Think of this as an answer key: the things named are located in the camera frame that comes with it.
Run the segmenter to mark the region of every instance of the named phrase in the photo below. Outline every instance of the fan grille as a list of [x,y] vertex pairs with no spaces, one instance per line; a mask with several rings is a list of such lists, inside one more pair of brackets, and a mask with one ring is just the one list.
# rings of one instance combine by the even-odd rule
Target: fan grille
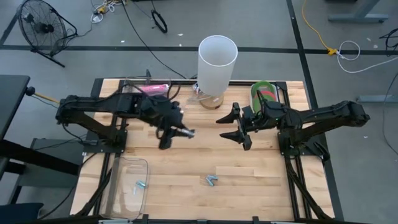
[[26,0],[19,8],[18,22],[22,35],[35,50],[53,56],[65,48],[65,24],[46,2]]

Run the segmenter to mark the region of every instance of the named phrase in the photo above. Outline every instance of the wooden tabletop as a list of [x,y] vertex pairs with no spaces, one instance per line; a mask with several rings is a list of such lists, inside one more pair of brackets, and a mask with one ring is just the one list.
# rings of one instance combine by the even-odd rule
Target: wooden tabletop
[[[105,79],[100,96],[118,89],[118,79]],[[290,105],[307,110],[308,102],[302,82],[287,82]],[[224,103],[217,110],[206,110],[192,97],[190,86],[183,86],[176,101],[184,110],[183,122],[196,130],[192,139],[173,138],[172,147],[161,151],[155,128],[137,119],[128,120],[126,158],[145,159],[150,176],[144,213],[150,219],[183,220],[293,220],[284,158],[279,152],[277,130],[250,133],[250,151],[242,145],[223,139],[220,133],[236,130],[236,124],[216,124],[231,111],[233,102],[249,105],[250,86],[230,86]],[[111,114],[96,113],[95,119],[110,124]],[[103,155],[98,154],[82,168],[71,214],[78,212],[98,186]],[[331,217],[333,209],[322,162],[315,156],[302,156],[307,189]],[[217,175],[215,186],[205,177]],[[299,191],[300,215],[304,217]]]

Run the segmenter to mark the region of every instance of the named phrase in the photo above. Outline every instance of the white cylinder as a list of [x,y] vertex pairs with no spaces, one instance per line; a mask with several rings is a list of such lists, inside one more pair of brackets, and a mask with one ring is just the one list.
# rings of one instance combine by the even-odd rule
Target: white cylinder
[[229,38],[212,35],[199,45],[198,86],[204,94],[219,96],[231,79],[238,48]]

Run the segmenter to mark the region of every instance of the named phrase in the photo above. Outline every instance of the electric fan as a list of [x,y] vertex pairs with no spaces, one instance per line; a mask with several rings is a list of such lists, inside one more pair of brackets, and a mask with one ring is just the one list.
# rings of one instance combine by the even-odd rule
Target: electric fan
[[[73,34],[67,35],[64,21],[74,28]],[[74,25],[42,0],[25,0],[18,9],[18,23],[22,35],[32,47],[31,52],[65,67],[53,56],[67,47],[68,39],[77,36]]]

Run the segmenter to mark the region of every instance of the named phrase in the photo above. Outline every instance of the gray floor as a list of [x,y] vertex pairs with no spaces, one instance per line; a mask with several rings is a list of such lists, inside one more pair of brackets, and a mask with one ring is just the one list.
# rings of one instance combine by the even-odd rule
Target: gray floor
[[[19,2],[8,0],[2,4],[0,30],[7,27]],[[89,0],[48,2],[71,20],[81,34],[90,28]],[[362,2],[363,0],[356,4],[337,4],[308,0],[306,16],[330,47],[338,48],[342,41],[353,40],[362,49],[374,50],[374,45],[377,45],[377,50],[384,50],[384,41],[378,37],[397,28],[398,4],[395,0],[381,1],[374,8],[375,13],[390,14],[391,18],[383,24],[331,24],[327,21],[328,13],[350,12]],[[322,49],[317,35],[301,18],[302,3],[303,0],[293,0],[303,45],[306,49]],[[151,9],[149,2],[137,4],[146,11]],[[197,46],[204,37],[221,34],[232,38],[239,47],[297,47],[285,1],[162,0],[156,1],[155,5],[168,23],[167,35],[151,29],[152,22],[135,5],[127,6],[138,32],[151,46]],[[13,28],[6,44],[27,45],[18,25]],[[103,22],[95,24],[92,32],[74,40],[72,45],[142,46],[142,43],[129,26],[123,9],[117,7],[114,13],[106,14]],[[195,52],[155,54],[164,63],[188,77],[197,72]],[[58,99],[68,94],[90,94],[95,78],[143,75],[147,68],[155,77],[178,78],[148,52],[64,51],[56,55],[56,59],[67,67],[61,68],[29,51],[0,50],[0,73],[29,75],[30,85],[35,86],[38,92]],[[335,56],[307,54],[307,60],[320,106],[355,100],[358,95],[385,94],[393,76],[398,72],[397,62],[359,74],[348,74],[338,66]],[[358,61],[344,62],[343,66],[348,70],[359,70],[384,60],[387,58],[381,55],[361,56]],[[233,79],[304,80],[304,76],[298,54],[241,52]],[[397,89],[398,83],[392,87],[391,92],[397,93]],[[382,136],[382,105],[366,104],[364,108],[371,120],[363,128],[340,128],[326,135],[343,213],[347,221],[396,223],[398,157],[388,148]],[[25,146],[30,144],[32,138],[68,139],[68,134],[55,124],[54,112],[53,108],[35,99],[24,98],[6,138]],[[386,134],[392,145],[398,148],[398,139],[394,138],[397,132],[395,125],[398,125],[395,116],[397,112],[398,107],[395,105],[386,108]],[[84,133],[79,127],[71,127],[71,131]],[[12,189],[15,178],[7,175],[0,181],[2,192]],[[48,211],[69,191],[51,189],[55,196],[48,197],[43,193],[45,190],[48,189],[26,188],[20,201],[45,202]],[[0,203],[7,202],[6,195],[0,195]],[[67,215],[71,202],[69,199],[54,216]]]

